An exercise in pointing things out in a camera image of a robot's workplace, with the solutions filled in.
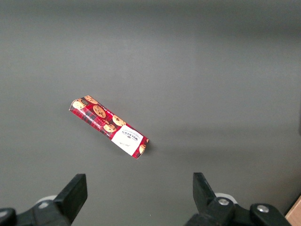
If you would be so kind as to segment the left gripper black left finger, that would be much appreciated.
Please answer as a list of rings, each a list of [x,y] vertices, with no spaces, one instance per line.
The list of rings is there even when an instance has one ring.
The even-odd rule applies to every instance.
[[[0,209],[2,226],[70,226],[87,200],[87,179],[77,174],[58,195],[40,199],[27,211]]]

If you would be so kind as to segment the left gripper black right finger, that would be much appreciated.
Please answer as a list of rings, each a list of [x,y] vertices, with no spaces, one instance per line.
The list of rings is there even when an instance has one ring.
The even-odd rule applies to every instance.
[[[202,173],[193,174],[193,199],[198,213],[187,226],[289,226],[289,221],[274,206],[255,203],[244,209],[230,198],[218,197]]]

